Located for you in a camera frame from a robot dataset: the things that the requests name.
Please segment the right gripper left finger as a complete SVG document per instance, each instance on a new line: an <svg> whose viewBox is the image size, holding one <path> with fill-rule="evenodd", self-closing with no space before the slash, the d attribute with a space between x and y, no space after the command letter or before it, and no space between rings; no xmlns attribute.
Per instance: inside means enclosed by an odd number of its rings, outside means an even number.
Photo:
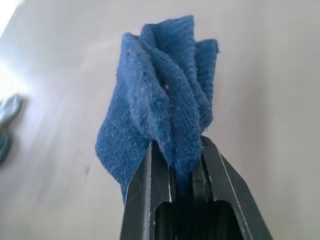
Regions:
<svg viewBox="0 0 320 240"><path fill-rule="evenodd" d="M174 240L175 225L175 175L152 141L128 185L119 238Z"/></svg>

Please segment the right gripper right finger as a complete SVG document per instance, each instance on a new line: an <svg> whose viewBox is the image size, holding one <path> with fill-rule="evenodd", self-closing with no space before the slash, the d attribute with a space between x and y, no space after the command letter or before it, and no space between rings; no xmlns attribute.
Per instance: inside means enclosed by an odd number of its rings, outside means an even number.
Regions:
<svg viewBox="0 0 320 240"><path fill-rule="evenodd" d="M201 137L192 172L193 240L271 240L273 237L244 179L218 147Z"/></svg>

